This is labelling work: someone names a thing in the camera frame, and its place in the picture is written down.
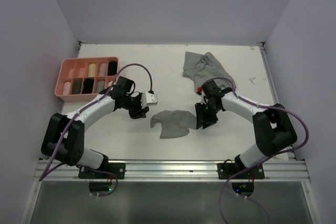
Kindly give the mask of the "beige navy-trimmed underwear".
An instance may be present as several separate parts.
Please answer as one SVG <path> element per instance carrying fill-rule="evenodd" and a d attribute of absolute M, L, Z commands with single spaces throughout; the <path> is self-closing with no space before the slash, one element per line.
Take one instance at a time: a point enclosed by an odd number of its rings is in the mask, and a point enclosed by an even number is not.
<path fill-rule="evenodd" d="M 88 77 L 95 77 L 96 75 L 96 63 L 90 63 L 88 64 Z"/>

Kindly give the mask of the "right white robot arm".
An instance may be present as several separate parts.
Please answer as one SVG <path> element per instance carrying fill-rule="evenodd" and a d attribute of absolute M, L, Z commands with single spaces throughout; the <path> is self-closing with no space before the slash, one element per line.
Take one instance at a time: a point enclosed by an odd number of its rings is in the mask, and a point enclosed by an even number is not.
<path fill-rule="evenodd" d="M 246 178 L 253 165 L 291 146 L 297 141 L 292 122 L 281 104 L 259 105 L 240 97 L 233 88 L 220 88 L 211 80 L 197 89 L 202 96 L 195 104 L 196 128 L 207 128 L 217 123 L 217 113 L 233 112 L 253 124 L 255 143 L 234 159 L 234 172 Z"/>

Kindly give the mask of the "plain grey underwear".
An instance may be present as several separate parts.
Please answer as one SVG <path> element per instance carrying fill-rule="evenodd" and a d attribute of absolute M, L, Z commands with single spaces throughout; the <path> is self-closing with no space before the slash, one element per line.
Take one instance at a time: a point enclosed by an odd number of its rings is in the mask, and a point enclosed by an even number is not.
<path fill-rule="evenodd" d="M 150 128 L 161 125 L 160 139 L 172 139 L 187 136 L 190 129 L 196 129 L 196 116 L 189 111 L 161 111 L 150 119 Z"/>

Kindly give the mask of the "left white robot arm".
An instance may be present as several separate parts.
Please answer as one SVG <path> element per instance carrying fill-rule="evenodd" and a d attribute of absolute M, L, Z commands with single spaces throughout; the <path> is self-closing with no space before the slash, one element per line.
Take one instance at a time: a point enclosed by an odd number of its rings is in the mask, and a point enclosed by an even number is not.
<path fill-rule="evenodd" d="M 102 90 L 91 102 L 67 114 L 54 114 L 49 121 L 41 152 L 69 166 L 86 166 L 97 178 L 109 172 L 107 157 L 85 147 L 85 132 L 98 120 L 117 109 L 129 111 L 131 119 L 145 118 L 149 105 L 157 104 L 151 90 L 132 96 L 134 81 L 119 77 L 110 89 Z"/>

